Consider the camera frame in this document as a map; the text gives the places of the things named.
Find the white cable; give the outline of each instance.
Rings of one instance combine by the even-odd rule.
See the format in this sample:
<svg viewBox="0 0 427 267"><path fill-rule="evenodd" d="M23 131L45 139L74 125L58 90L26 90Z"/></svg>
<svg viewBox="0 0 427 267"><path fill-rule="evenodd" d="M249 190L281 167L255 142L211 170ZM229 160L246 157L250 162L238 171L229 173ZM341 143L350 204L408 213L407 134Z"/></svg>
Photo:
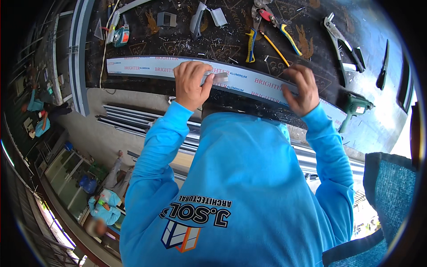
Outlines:
<svg viewBox="0 0 427 267"><path fill-rule="evenodd" d="M110 17L108 18L107 25L105 26L108 28L108 24L110 23L111 18L113 17L114 12L116 11L117 5L119 4L120 0L117 0L117 3L114 5L113 11L111 12ZM99 74L99 88L101 88L101 80L102 80L102 72L104 71L104 61L105 61L105 52L107 51L107 36L108 32L105 34L105 45L104 45L104 55L102 56L102 67L101 67L101 73Z"/></svg>

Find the workbench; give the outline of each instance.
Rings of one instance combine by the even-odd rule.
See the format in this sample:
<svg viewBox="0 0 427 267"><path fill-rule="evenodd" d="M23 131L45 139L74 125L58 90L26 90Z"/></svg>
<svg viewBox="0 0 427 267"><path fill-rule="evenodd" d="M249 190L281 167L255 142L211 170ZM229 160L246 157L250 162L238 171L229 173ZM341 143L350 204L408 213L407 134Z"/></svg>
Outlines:
<svg viewBox="0 0 427 267"><path fill-rule="evenodd" d="M248 36L252 26L250 0L207 0L210 9L221 8L228 21L224 27L216 27L208 11L202 20L202 37L193 41L190 36L190 19L198 6L197 0L153 0L125 12L130 27L130 39L126 46L115 48L107 45L105 58L138 55L172 55L213 59L237 64L254 70L288 78L282 73L286 65L261 34L254 46L254 63L245 63L248 53ZM407 114L398 106L396 97L402 73L403 54L400 42L387 18L373 1L360 1L359 5L348 1L290 0L272 1L268 4L277 19L287 24L286 30L295 40L302 56L296 55L286 37L271 23L262 21L260 30L279 48L290 64L302 64L313 70L319 95L324 100L340 107L343 87L339 83L339 65L333 43L322 25L323 19L331 12L333 22L353 48L361 47L366 70L363 73L347 72L348 91L363 95L376 106L373 110L353 117L347 131L342 134L343 143L363 153L389 153L405 124ZM176 27L158 27L159 12L177 15ZM95 0L86 36L85 74L86 87L99 87L104 41L94 36L101 18L107 21L107 2ZM389 65L384 91L375 82L380 73L386 48L390 41ZM343 46L344 63L352 63L349 51ZM103 88L142 91L164 95L175 95L172 81L109 76L106 66L102 74ZM294 113L268 103L237 94L211 91L209 103L233 107L259 117L270 118L303 129L307 126Z"/></svg>

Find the power drill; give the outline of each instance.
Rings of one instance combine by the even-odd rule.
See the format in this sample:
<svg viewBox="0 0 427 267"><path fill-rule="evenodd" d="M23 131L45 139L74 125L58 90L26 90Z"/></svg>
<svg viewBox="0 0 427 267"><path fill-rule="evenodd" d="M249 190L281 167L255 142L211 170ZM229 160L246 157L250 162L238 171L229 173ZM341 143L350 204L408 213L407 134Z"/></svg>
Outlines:
<svg viewBox="0 0 427 267"><path fill-rule="evenodd" d="M113 45L114 47L122 47L129 41L129 24L123 15L124 24L114 32Z"/></svg>
<svg viewBox="0 0 427 267"><path fill-rule="evenodd" d="M346 94L346 102L343 107L345 113L347 113L347 117L342 122L342 125L339 129L339 133L345 132L345 128L347 127L348 122L351 120L353 116L358 116L365 114L367 110L373 109L375 106L372 102L368 101L366 98L362 96L357 96L350 92L345 92Z"/></svg>

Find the stack of aluminum profiles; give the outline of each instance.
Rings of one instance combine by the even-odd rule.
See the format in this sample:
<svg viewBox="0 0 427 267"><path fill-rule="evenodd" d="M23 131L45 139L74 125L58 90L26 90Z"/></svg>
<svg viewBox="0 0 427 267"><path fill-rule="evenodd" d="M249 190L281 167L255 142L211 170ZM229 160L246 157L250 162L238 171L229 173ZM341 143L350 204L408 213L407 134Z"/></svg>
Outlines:
<svg viewBox="0 0 427 267"><path fill-rule="evenodd" d="M111 105L103 105L107 111L107 116L98 115L97 121L113 126L115 129L133 135L145 137L147 131L153 126L156 119L162 115L143 112L134 109L127 109ZM199 147L200 123L188 121L190 132L179 148L179 152L194 155Z"/></svg>
<svg viewBox="0 0 427 267"><path fill-rule="evenodd" d="M100 123L113 126L117 130L145 137L146 132L153 125L157 118L162 115L126 109L111 105L103 105L107 111L107 116L97 116ZM179 152L189 155L195 155L199 147L200 123L188 121L190 132L185 138L184 143L179 148ZM317 174L316 152L310 146L301 144L297 140L291 139L291 145L295 150L299 165L303 173ZM363 179L365 165L362 162L350 160L350 166L353 170L354 179Z"/></svg>

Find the sitting worker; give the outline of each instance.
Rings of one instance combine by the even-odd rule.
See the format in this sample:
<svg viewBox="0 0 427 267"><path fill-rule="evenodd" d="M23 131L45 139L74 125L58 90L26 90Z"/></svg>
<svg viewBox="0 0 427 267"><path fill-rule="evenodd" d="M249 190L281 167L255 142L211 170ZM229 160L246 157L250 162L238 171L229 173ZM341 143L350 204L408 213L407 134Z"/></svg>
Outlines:
<svg viewBox="0 0 427 267"><path fill-rule="evenodd" d="M282 91L308 126L322 182L316 195L286 125L233 112L203 119L199 148L178 190L168 164L189 132L187 120L209 97L214 75L200 86L209 70L197 61L174 69L176 100L148 131L126 193L123 265L323 266L322 252L350 240L354 182L312 71L286 69L299 96L286 85Z"/></svg>
<svg viewBox="0 0 427 267"><path fill-rule="evenodd" d="M104 191L109 195L107 202L100 203L100 196L89 199L89 209L92 215L91 221L86 226L86 232L93 237L100 237L107 231L108 225L113 225L120 217L120 210L116 208L129 184L134 167L130 167L125 177L117 183L117 172L123 161L123 152L119 151L119 157L105 179Z"/></svg>
<svg viewBox="0 0 427 267"><path fill-rule="evenodd" d="M48 118L48 113L43 114L43 119L37 123L35 129L31 129L28 133L31 138L40 137L50 128L50 120Z"/></svg>

